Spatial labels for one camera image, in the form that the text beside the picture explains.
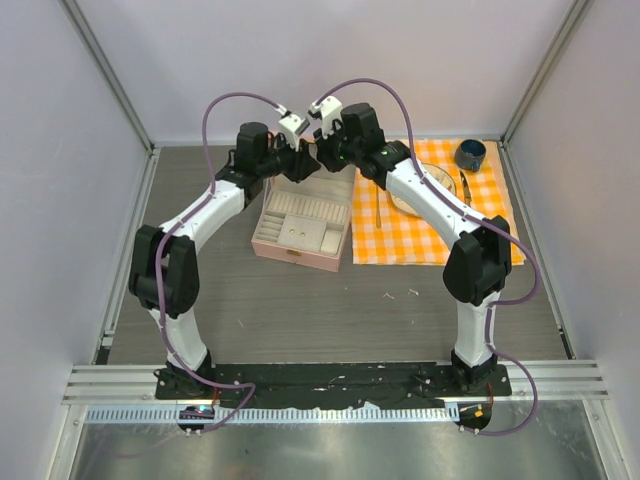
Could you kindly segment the pink jewelry box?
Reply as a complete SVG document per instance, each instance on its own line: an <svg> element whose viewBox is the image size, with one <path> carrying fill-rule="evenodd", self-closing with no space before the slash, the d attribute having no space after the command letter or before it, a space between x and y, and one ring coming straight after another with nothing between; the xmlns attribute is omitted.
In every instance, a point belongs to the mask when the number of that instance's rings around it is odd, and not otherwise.
<svg viewBox="0 0 640 480"><path fill-rule="evenodd" d="M322 168L300 183L279 175L269 180L263 207L251 239L262 258L336 272L351 224L356 170L331 173ZM342 232L338 254L320 252L327 229Z"/></svg>

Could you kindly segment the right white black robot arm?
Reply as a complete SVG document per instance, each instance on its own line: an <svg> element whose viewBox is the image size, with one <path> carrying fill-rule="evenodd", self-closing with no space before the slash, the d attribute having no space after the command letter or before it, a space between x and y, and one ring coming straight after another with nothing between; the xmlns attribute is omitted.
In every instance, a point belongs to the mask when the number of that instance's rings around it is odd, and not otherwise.
<svg viewBox="0 0 640 480"><path fill-rule="evenodd" d="M403 200L431 226L449 250L443 282L457 305L457 338L450 381L462 394L484 388L497 365L486 324L512 270L508 222L484 217L438 184L402 141L388 141L367 103L343 106L329 96L309 115L321 126L313 136L317 160L331 172L348 165Z"/></svg>

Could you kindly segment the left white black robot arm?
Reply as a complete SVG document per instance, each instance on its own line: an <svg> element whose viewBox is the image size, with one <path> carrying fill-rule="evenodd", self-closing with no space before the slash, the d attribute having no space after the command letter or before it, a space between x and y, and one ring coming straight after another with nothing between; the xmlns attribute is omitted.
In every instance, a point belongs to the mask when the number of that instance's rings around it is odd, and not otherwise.
<svg viewBox="0 0 640 480"><path fill-rule="evenodd" d="M260 194L266 179L300 182L319 169L303 137L308 126L296 114L281 118L277 133L259 122L242 124L205 192L174 219L136 232L128 289L156 321L167 349L166 364L155 373L160 398L200 399L217 389L194 312L199 250Z"/></svg>

